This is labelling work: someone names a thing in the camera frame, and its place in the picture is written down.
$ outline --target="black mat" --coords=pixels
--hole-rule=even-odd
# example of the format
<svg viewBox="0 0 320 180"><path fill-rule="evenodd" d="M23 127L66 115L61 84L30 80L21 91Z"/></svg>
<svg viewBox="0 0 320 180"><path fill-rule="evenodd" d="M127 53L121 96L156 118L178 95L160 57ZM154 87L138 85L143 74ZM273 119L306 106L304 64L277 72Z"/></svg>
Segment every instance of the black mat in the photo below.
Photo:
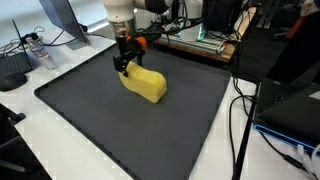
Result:
<svg viewBox="0 0 320 180"><path fill-rule="evenodd" d="M148 50L144 67L161 72L168 86L152 104L123 87L113 67L117 54L111 47L38 88L36 96L133 178L188 179L230 74Z"/></svg>

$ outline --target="table surface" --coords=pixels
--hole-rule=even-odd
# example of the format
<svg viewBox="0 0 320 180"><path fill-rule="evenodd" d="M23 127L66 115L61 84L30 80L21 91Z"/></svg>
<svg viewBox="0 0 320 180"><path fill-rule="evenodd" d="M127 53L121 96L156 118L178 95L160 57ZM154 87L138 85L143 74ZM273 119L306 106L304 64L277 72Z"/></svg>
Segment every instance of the table surface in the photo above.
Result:
<svg viewBox="0 0 320 180"><path fill-rule="evenodd" d="M68 35L59 39L63 42ZM90 59L115 42L101 37L89 36L91 46L71 50L66 45L47 48L60 68L46 70L42 65L27 76L29 81L22 87L0 94L1 103L15 112L25 113L27 118L15 127L53 180L70 179L131 179L116 163L102 153L66 120L37 99L33 91L73 67ZM256 86L240 80L244 94L253 94ZM232 156L228 134L229 105L238 94L229 83L217 116L205 141L189 179L231 179ZM232 110L233 134L238 152L247 117L240 101ZM289 145L272 140L282 152L295 156ZM305 174L279 158L262 137L251 131L242 179L304 179Z"/></svg>

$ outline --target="white cable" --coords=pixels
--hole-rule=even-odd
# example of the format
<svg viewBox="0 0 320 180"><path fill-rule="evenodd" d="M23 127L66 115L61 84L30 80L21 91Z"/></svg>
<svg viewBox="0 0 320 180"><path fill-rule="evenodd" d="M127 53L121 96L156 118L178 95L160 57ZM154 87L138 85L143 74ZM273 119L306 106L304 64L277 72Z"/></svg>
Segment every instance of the white cable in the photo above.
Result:
<svg viewBox="0 0 320 180"><path fill-rule="evenodd" d="M308 171L309 175L312 176L313 179L317 180L317 178L314 176L314 170L313 168L312 169L309 169L309 166L307 165L306 163L306 159L304 158L304 148L302 145L298 144L298 154L299 154L299 157L300 157L300 161L301 163L303 164L303 166L306 168L306 170Z"/></svg>
<svg viewBox="0 0 320 180"><path fill-rule="evenodd" d="M320 150L320 144L313 150L312 152L312 156L311 156L311 161L312 161L312 166L314 169L314 174L316 175L316 177L319 179L320 178L320 165L319 165L319 161L318 163L316 163L316 156L317 156L317 152Z"/></svg>

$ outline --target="monitor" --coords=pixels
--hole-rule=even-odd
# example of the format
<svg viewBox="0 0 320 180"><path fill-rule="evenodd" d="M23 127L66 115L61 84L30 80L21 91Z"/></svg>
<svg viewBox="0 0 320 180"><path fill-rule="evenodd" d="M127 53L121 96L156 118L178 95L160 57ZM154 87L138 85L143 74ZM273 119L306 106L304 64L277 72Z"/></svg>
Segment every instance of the monitor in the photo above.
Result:
<svg viewBox="0 0 320 180"><path fill-rule="evenodd" d="M52 24L89 44L81 25L78 23L69 0L39 0Z"/></svg>

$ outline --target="yellow sponge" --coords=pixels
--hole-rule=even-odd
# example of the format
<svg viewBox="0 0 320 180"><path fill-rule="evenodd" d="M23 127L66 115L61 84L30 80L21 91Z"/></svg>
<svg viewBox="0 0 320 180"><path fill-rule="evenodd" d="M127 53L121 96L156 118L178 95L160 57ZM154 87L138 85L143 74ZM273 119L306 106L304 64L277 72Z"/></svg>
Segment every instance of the yellow sponge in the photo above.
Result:
<svg viewBox="0 0 320 180"><path fill-rule="evenodd" d="M127 72L128 77L122 73L119 73L119 76L123 85L130 91L153 103L157 103L166 93L167 83L162 74L146 70L134 62L129 62Z"/></svg>

